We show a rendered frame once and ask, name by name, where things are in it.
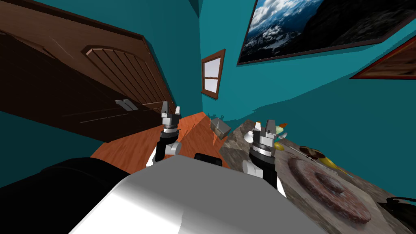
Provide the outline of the grey brown box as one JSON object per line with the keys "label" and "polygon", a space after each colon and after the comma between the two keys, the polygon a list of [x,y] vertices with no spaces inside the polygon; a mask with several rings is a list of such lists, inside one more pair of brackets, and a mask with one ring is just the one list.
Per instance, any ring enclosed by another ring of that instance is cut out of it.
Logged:
{"label": "grey brown box", "polygon": [[210,121],[210,128],[221,140],[223,140],[231,131],[231,128],[219,118]]}

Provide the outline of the grey stone table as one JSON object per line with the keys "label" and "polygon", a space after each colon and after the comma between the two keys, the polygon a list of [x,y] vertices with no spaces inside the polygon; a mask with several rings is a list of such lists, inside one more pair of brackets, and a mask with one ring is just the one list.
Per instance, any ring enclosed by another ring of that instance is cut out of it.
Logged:
{"label": "grey stone table", "polygon": [[[248,158],[250,144],[244,140],[244,135],[255,127],[255,121],[247,119],[242,122],[239,127],[229,132],[224,144],[219,150],[219,153],[228,164],[229,168],[237,171],[242,171],[242,161]],[[337,171],[336,174],[331,173],[336,179],[347,184],[353,185],[354,191],[358,191],[360,197],[371,198],[374,201],[370,207],[376,208],[378,217],[376,223],[381,225],[381,230],[372,229],[372,234],[413,234],[406,228],[399,220],[394,218],[386,210],[384,210],[378,203],[385,202],[388,197],[404,196],[414,198],[416,189],[399,188],[400,185],[409,185],[410,181],[406,178],[402,179],[391,171],[390,167],[383,166],[374,157],[365,159],[364,162],[372,163],[370,169],[365,169],[357,163],[347,164],[339,156],[330,154],[332,160],[341,163],[341,168],[345,170],[348,175]],[[336,227],[334,223],[329,221],[329,214],[318,214],[317,210],[312,206],[310,197],[304,197],[303,194],[297,190],[297,187],[279,173],[279,178],[282,182],[285,195],[287,198],[304,211],[307,215],[311,215],[314,221],[325,229],[329,234],[357,234],[358,231],[347,230],[343,227]]]}

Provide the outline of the brown framed window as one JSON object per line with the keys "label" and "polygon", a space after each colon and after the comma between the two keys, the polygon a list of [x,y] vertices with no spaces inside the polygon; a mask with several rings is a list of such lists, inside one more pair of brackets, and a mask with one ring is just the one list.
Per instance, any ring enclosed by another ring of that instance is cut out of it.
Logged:
{"label": "brown framed window", "polygon": [[201,60],[201,93],[215,100],[219,96],[224,57],[225,49],[222,49]]}

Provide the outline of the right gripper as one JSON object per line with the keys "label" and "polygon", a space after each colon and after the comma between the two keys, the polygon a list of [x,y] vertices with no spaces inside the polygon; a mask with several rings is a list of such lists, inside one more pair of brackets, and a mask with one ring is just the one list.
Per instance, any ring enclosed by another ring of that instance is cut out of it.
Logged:
{"label": "right gripper", "polygon": [[265,145],[267,147],[273,147],[277,134],[275,121],[268,119],[266,122],[265,131],[261,129],[261,123],[256,122],[253,130],[253,143]]}

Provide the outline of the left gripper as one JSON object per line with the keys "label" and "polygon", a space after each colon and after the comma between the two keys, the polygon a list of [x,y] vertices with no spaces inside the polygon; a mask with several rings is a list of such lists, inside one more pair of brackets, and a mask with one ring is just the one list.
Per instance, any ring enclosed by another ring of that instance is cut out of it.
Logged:
{"label": "left gripper", "polygon": [[176,106],[174,114],[169,113],[169,102],[164,101],[161,108],[161,117],[164,129],[177,128],[180,119],[180,107]]}

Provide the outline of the black kettle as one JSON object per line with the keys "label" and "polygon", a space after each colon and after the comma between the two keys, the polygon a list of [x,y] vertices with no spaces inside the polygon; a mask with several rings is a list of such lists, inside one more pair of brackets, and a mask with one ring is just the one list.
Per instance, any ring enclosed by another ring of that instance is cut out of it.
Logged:
{"label": "black kettle", "polygon": [[398,219],[405,227],[416,234],[416,205],[400,203],[399,200],[415,202],[416,199],[405,197],[390,197],[385,203],[378,202],[388,213]]}

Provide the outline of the yellow banana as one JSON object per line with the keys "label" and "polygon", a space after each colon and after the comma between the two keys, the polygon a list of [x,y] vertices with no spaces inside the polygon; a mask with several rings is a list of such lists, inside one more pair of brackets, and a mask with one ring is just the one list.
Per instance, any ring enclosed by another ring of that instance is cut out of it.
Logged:
{"label": "yellow banana", "polygon": [[337,169],[340,170],[339,167],[337,167],[337,165],[335,165],[329,158],[325,157],[325,158],[319,158],[319,161],[321,163],[323,163],[325,166],[332,168],[332,169]]}

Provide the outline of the dark brown wooden door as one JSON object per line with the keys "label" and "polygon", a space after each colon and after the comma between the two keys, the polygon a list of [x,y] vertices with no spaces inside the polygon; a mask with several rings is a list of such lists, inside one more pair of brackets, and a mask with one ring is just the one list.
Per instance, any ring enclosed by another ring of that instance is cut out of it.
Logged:
{"label": "dark brown wooden door", "polygon": [[[126,111],[115,100],[130,100]],[[0,0],[0,111],[110,142],[174,102],[144,36],[34,0]]]}

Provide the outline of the brown round plate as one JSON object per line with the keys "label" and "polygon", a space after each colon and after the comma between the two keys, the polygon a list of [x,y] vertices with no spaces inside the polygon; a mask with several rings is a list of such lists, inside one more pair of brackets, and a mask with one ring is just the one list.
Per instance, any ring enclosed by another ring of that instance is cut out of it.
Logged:
{"label": "brown round plate", "polygon": [[324,169],[299,158],[289,158],[288,167],[296,180],[330,210],[357,224],[371,220],[360,199]]}

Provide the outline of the dark brown bread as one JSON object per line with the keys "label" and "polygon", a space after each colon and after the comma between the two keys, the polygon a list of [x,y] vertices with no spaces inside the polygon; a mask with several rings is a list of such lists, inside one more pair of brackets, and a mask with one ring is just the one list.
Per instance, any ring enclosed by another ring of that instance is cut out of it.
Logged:
{"label": "dark brown bread", "polygon": [[302,153],[307,154],[313,160],[318,160],[318,158],[325,158],[326,157],[322,152],[320,152],[320,151],[318,151],[316,149],[313,149],[313,148],[301,146],[301,147],[299,147],[299,150]]}

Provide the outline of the brown picture red frame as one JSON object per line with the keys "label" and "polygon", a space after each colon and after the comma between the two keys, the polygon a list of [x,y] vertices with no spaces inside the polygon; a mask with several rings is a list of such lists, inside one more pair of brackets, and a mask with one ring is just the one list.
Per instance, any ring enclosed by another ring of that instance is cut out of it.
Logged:
{"label": "brown picture red frame", "polygon": [[416,80],[416,35],[351,79]]}

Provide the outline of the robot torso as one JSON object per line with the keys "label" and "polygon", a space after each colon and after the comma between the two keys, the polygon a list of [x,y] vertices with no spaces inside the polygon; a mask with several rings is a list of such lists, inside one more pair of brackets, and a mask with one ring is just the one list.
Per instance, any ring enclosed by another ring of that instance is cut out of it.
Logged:
{"label": "robot torso", "polygon": [[186,156],[128,175],[69,234],[326,234],[262,178]]}

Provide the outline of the silver fork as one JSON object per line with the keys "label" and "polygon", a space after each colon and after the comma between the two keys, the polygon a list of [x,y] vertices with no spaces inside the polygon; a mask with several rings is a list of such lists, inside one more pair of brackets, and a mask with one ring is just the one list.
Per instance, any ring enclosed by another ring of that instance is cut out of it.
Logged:
{"label": "silver fork", "polygon": [[311,158],[311,157],[310,157],[310,156],[308,156],[307,154],[300,152],[299,150],[295,149],[295,148],[294,148],[294,147],[292,147],[292,146],[290,146],[290,148],[291,148],[292,150],[296,151],[297,153],[299,153],[299,154],[301,154],[301,155],[303,155],[303,156],[307,157],[309,160],[311,160],[312,162],[316,163],[316,164],[317,164],[317,165],[319,165],[320,167],[322,167],[322,168],[324,168],[324,169],[326,169],[326,170],[328,170],[328,171],[330,171],[330,172],[334,173],[335,175],[338,175],[338,173],[337,173],[336,171],[334,171],[334,170],[330,169],[330,168],[329,168],[329,167],[327,167],[327,166],[324,166],[323,164],[319,164],[319,163],[317,163],[315,160],[313,160],[313,158]]}

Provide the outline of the mountain picture dark frame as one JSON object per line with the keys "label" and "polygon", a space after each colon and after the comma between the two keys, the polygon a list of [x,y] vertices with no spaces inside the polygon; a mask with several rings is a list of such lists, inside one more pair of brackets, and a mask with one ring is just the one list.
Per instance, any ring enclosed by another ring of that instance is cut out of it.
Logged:
{"label": "mountain picture dark frame", "polygon": [[416,19],[416,0],[256,0],[238,64],[378,44]]}

